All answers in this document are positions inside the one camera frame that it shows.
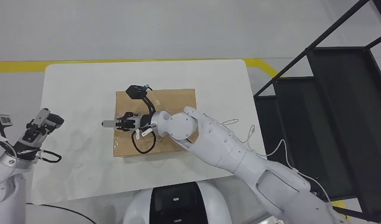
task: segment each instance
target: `wire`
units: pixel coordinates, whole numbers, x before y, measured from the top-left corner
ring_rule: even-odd
[[[133,137],[133,135],[136,134],[136,131],[134,130],[134,131],[132,132],[132,134],[131,134],[132,144],[133,144],[133,146],[135,147],[135,149],[136,149],[139,153],[141,153],[141,154],[147,154],[148,152],[150,152],[150,151],[155,147],[155,144],[156,144],[156,135],[155,135],[154,132],[151,132],[151,133],[152,133],[152,135],[153,135],[153,137],[154,137],[154,143],[152,144],[152,146],[151,146],[148,150],[146,150],[146,151],[141,151],[141,150],[136,146],[135,138]]]
[[[62,210],[65,210],[65,211],[70,211],[72,213],[75,213],[79,216],[82,216],[84,218],[86,218],[87,220],[89,220],[91,223],[93,224],[96,224],[93,220],[91,220],[89,217],[83,215],[82,213],[79,213],[78,211],[74,211],[74,210],[71,210],[71,209],[66,209],[64,207],[57,207],[57,206],[52,206],[52,205],[47,205],[47,204],[41,204],[41,205],[34,205],[34,206],[44,206],[44,207],[52,207],[54,209],[62,209]]]
[[[313,178],[311,178],[311,177],[309,177],[309,176],[307,176],[307,175],[305,175],[305,174],[299,172],[299,170],[297,170],[296,168],[294,168],[294,167],[292,167],[292,166],[290,165],[290,163],[288,162],[288,156],[287,156],[287,145],[286,145],[286,141],[285,141],[284,139],[281,139],[281,140],[279,141],[278,146],[277,146],[277,147],[275,148],[275,150],[274,150],[273,152],[271,152],[270,154],[262,155],[262,154],[257,153],[255,150],[254,150],[253,152],[256,153],[256,155],[258,155],[258,156],[270,156],[270,155],[273,155],[273,154],[279,149],[281,143],[283,143],[283,144],[285,145],[286,162],[287,162],[287,165],[290,167],[290,169],[296,171],[299,175],[301,175],[301,176],[303,176],[303,177],[305,177],[305,178],[307,178],[307,179],[311,179],[312,181],[314,181],[315,183],[317,183],[317,185],[321,188],[321,190],[323,190],[325,196],[327,197],[327,200],[328,200],[329,205],[332,206],[331,199],[328,197],[328,194],[327,194],[326,190],[323,188],[323,186],[322,186],[319,182],[317,182],[315,179],[313,179]]]
[[[298,171],[298,173],[299,173],[301,176],[303,176],[303,177],[305,177],[305,178],[308,178],[308,179],[311,179],[312,181],[314,181],[315,183],[317,183],[317,185],[319,185],[319,187],[321,188],[321,190],[323,190],[324,194],[326,195],[329,205],[332,206],[331,199],[329,199],[326,190],[323,188],[323,186],[322,186],[319,182],[317,182],[315,179],[313,179],[313,178],[311,178],[311,177],[309,177],[309,176],[307,176],[307,175],[305,175],[305,174],[303,174],[303,173],[301,173],[301,172],[299,172],[299,171]]]
[[[284,142],[285,145],[286,145],[286,141],[285,141],[284,139],[281,139],[281,140],[279,141],[278,146],[277,146],[277,147],[275,148],[275,150],[274,150],[273,152],[271,152],[270,154],[259,154],[259,153],[257,153],[256,151],[254,151],[254,153],[256,153],[256,154],[259,155],[259,156],[263,156],[263,157],[267,157],[267,156],[273,155],[273,154],[279,149],[279,147],[280,147],[280,145],[282,144],[282,142]]]
[[[204,113],[204,116],[209,117],[210,119],[214,120],[212,117],[206,115],[205,113]],[[219,123],[219,122],[217,122],[217,123],[220,124],[220,125],[222,125],[222,126],[223,126],[225,129],[227,129],[228,131],[233,132],[233,131],[230,130],[227,126],[228,126],[228,125],[235,124],[235,123],[238,123],[238,122],[239,122],[239,119],[230,119],[230,120],[226,120],[226,121],[224,121],[223,123]],[[255,132],[255,125],[253,124],[253,125],[250,126],[250,129],[249,129],[249,132],[248,132],[248,137],[247,137],[247,139],[246,139],[245,141],[241,141],[241,140],[234,134],[234,132],[233,132],[233,134],[234,134],[234,137],[235,137],[239,142],[241,142],[242,144],[246,144],[246,143],[247,143],[247,146],[248,146],[249,150],[252,151],[252,149],[251,149],[251,147],[250,147],[250,145],[249,145],[249,140],[250,140],[252,134],[254,134],[254,132]]]
[[[169,112],[169,110],[167,109],[167,107],[165,107],[165,106],[161,103],[160,99],[156,96],[155,91],[152,90],[152,88],[150,88],[150,87],[148,87],[148,89],[152,91],[152,93],[155,95],[155,97],[156,97],[157,101],[160,103],[160,105],[161,105],[162,107],[164,107],[164,109],[165,109],[169,114],[171,114],[171,112]]]
[[[7,179],[9,179],[9,178],[12,176],[12,174],[13,174],[14,170],[16,169],[16,166],[17,166],[17,153],[16,153],[16,151],[14,150],[13,146],[12,146],[11,144],[9,144],[8,141],[4,141],[3,143],[6,144],[6,145],[12,150],[12,152],[13,152],[13,154],[14,154],[14,157],[15,157],[15,162],[14,162],[14,165],[13,165],[12,172],[11,172],[5,179],[3,179],[0,183],[3,183],[3,182],[6,181]]]

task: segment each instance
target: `white floor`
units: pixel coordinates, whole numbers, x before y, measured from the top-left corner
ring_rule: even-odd
[[[358,0],[0,0],[0,61],[118,58],[266,58],[280,70]],[[322,45],[366,45],[381,35],[381,15],[366,5]],[[381,45],[372,50],[381,64]],[[268,81],[249,68],[253,92]],[[301,61],[288,75],[309,75]],[[38,112],[43,73],[0,74],[0,113],[15,141]],[[265,214],[235,178],[215,180],[234,223]],[[133,193],[57,205],[97,223],[121,223]],[[28,207],[28,222],[85,223],[60,210]]]

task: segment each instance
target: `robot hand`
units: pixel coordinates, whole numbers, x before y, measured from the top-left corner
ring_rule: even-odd
[[[1,116],[1,129],[11,126],[9,116]],[[40,110],[35,119],[26,125],[26,131],[14,146],[8,143],[2,130],[0,146],[5,152],[0,156],[0,222],[2,224],[25,223],[25,178],[22,173],[29,171],[39,159],[50,163],[57,163],[61,156],[41,149],[45,138],[59,128],[64,120],[51,114],[47,108]],[[48,160],[42,157],[48,153],[57,157],[57,160]]]

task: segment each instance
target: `cardboard sheet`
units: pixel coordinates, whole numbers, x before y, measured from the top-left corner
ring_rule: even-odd
[[[123,116],[127,111],[148,114],[148,108],[142,100],[132,100],[125,91],[117,92],[116,97],[115,119]],[[185,106],[196,108],[196,96],[194,89],[166,89],[155,90],[154,92],[148,91],[147,97],[155,106],[156,111],[164,111],[166,108],[171,114],[176,114],[182,112]],[[144,155],[140,154],[133,146],[131,134],[132,131],[114,131],[114,157]],[[195,133],[190,137],[190,140],[194,141],[196,137],[197,134]],[[141,151],[146,151],[153,143],[153,136],[149,134],[145,137],[140,137],[140,140],[135,140],[135,142],[136,146]],[[158,137],[155,147],[147,153],[147,155],[182,150],[184,149],[168,136],[165,138]]]

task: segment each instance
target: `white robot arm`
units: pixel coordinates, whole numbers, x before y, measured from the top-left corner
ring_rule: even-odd
[[[154,133],[169,135],[202,161],[242,179],[262,206],[278,219],[293,224],[348,223],[332,206],[310,193],[310,183],[297,170],[247,150],[233,132],[192,107],[174,115],[155,113],[151,127]],[[188,137],[197,128],[198,138],[191,143]]]
[[[28,172],[39,160],[57,163],[61,156],[41,149],[45,138],[59,128],[64,120],[50,113],[47,108],[40,110],[35,119],[26,126],[26,131],[10,145],[5,138],[4,127],[11,126],[9,116],[0,116],[0,146],[5,152],[0,156],[0,223],[25,223],[26,187],[23,173]],[[42,153],[55,155],[57,160],[48,160]]]

